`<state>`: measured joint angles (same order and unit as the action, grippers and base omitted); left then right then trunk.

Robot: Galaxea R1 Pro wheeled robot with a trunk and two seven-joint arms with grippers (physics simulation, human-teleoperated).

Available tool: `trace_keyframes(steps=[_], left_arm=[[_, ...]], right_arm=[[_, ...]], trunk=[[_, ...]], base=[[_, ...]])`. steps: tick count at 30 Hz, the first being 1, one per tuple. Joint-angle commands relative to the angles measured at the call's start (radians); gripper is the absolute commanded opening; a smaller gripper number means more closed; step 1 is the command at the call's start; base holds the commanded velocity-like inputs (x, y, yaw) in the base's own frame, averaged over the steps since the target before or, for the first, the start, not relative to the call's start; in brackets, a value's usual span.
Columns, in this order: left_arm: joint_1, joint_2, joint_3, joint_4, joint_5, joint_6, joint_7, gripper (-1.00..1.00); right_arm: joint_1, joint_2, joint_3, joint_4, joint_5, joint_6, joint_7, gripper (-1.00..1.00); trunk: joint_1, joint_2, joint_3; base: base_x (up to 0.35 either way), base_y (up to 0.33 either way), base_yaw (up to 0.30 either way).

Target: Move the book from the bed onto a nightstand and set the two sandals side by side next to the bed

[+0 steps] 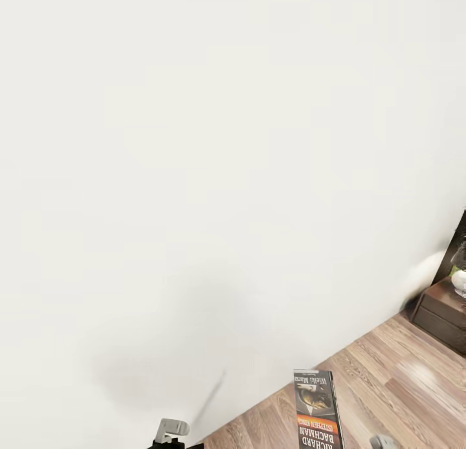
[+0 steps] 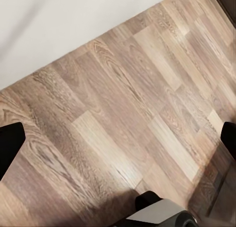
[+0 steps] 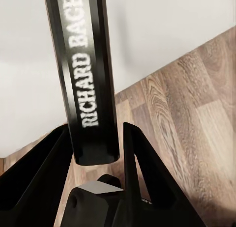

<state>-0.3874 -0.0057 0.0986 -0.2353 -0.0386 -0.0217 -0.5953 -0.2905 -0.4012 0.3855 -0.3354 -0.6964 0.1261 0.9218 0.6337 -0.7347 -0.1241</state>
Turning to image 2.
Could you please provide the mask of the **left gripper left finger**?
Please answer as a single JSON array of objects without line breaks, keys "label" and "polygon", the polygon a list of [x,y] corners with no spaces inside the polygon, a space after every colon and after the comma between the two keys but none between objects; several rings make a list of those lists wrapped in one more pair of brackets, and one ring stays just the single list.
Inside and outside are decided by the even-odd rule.
[{"label": "left gripper left finger", "polygon": [[0,181],[26,140],[21,122],[0,127]]}]

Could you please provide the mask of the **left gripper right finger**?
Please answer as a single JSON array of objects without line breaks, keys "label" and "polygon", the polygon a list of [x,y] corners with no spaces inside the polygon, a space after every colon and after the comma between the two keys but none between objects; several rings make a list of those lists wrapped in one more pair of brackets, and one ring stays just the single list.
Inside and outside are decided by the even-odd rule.
[{"label": "left gripper right finger", "polygon": [[236,160],[236,124],[225,122],[221,131],[221,141]]}]

